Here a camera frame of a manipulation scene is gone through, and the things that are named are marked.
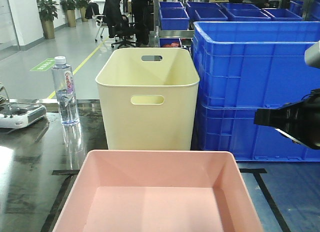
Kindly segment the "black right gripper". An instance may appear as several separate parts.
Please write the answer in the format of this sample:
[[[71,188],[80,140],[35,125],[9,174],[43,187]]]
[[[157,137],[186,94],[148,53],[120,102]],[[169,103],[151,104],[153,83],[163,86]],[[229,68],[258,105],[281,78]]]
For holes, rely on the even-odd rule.
[[[286,108],[259,108],[253,123],[285,132],[295,143],[320,148],[320,90],[313,89],[302,100]]]

